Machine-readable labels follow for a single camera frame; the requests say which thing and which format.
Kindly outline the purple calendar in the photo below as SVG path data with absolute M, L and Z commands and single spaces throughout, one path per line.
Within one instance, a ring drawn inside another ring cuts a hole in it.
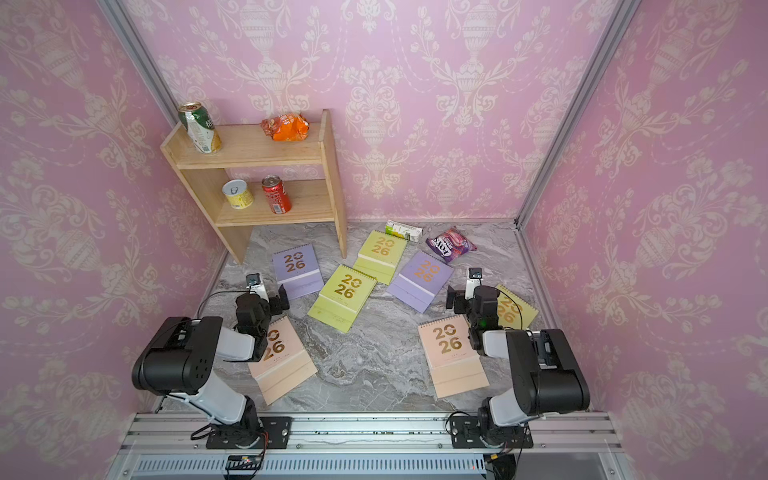
M 424 313 L 447 284 L 454 269 L 424 253 L 416 253 L 394 277 L 387 292 Z
M 324 281 L 311 244 L 286 249 L 272 255 L 275 279 L 289 300 L 319 292 Z

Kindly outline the pink calendar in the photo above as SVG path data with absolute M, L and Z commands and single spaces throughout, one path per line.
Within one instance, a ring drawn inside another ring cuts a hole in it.
M 418 333 L 438 398 L 489 386 L 463 315 L 427 322 L 418 327 Z
M 260 361 L 249 364 L 267 405 L 297 388 L 317 373 L 317 368 L 296 333 L 283 316 L 268 327 L 267 348 Z

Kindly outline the green calendar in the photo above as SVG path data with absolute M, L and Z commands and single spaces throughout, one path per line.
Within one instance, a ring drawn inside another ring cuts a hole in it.
M 374 230 L 360 248 L 353 268 L 390 285 L 406 246 L 405 239 Z
M 363 309 L 377 280 L 349 266 L 340 265 L 320 290 L 308 315 L 347 333 Z
M 497 298 L 499 324 L 513 329 L 528 329 L 538 315 L 538 310 L 502 284 L 498 284 L 496 289 L 499 291 Z

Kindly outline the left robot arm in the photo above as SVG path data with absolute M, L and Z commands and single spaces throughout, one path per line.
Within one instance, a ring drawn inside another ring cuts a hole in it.
M 169 317 L 142 351 L 132 369 L 141 391 L 168 397 L 202 412 L 207 424 L 190 435 L 208 449 L 268 448 L 269 434 L 253 399 L 233 390 L 214 372 L 215 360 L 258 363 L 272 351 L 272 318 L 290 309 L 286 290 L 263 297 L 244 293 L 236 299 L 236 325 L 219 316 Z

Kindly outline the purple snack bag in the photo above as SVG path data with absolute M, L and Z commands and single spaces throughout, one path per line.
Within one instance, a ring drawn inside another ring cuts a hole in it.
M 452 226 L 434 238 L 427 238 L 426 244 L 446 264 L 450 264 L 464 254 L 477 250 L 475 244 L 456 226 Z

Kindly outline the green juice carton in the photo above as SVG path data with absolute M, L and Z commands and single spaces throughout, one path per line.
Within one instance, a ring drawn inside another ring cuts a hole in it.
M 421 227 L 388 220 L 385 225 L 385 233 L 409 242 L 418 242 L 422 237 L 423 229 Z

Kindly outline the green calendar back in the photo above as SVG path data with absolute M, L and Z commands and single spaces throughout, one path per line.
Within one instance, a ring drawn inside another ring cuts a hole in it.
M 374 230 L 360 248 L 353 268 L 390 285 L 406 246 L 405 239 Z

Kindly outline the red soda can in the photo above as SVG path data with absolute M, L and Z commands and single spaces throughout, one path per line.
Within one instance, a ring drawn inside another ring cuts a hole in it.
M 261 186 L 268 206 L 274 214 L 282 215 L 292 209 L 292 203 L 285 190 L 284 182 L 279 176 L 265 176 L 261 181 Z

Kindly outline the yellow tin can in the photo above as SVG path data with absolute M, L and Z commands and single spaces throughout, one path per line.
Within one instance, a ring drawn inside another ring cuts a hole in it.
M 246 209 L 254 202 L 254 197 L 248 183 L 243 179 L 228 181 L 222 186 L 222 193 L 229 205 L 235 210 Z

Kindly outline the black electronics box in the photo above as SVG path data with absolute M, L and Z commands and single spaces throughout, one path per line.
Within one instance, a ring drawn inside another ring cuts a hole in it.
M 225 462 L 224 476 L 226 479 L 253 477 L 262 469 L 263 461 L 263 455 L 230 455 Z

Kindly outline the orange snack bag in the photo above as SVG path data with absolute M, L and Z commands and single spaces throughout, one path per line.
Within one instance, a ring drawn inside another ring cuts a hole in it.
M 301 114 L 283 114 L 263 120 L 260 127 L 273 141 L 295 142 L 308 137 L 310 123 Z

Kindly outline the green and white can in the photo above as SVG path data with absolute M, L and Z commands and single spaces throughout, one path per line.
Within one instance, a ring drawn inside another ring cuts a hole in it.
M 208 110 L 201 102 L 181 104 L 177 112 L 181 124 L 197 151 L 211 154 L 221 149 L 222 143 L 219 134 Z

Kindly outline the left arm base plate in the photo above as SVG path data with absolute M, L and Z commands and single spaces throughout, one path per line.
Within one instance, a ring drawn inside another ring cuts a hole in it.
M 215 425 L 206 438 L 206 448 L 284 450 L 292 421 L 289 416 L 267 416 L 260 417 L 255 427 Z

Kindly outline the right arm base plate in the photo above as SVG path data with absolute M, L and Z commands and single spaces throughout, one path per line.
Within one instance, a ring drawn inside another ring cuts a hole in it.
M 445 429 L 455 449 L 530 449 L 534 442 L 528 426 L 497 427 L 470 415 L 450 415 Z

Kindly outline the aluminium mounting rail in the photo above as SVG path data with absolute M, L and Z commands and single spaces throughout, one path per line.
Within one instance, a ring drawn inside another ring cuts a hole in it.
M 139 414 L 110 479 L 226 479 L 230 455 L 264 456 L 244 479 L 630 479 L 604 413 L 549 415 L 527 424 L 530 449 L 455 449 L 448 412 L 268 413 L 293 419 L 284 450 L 207 449 L 190 435 L 205 421 L 184 412 Z

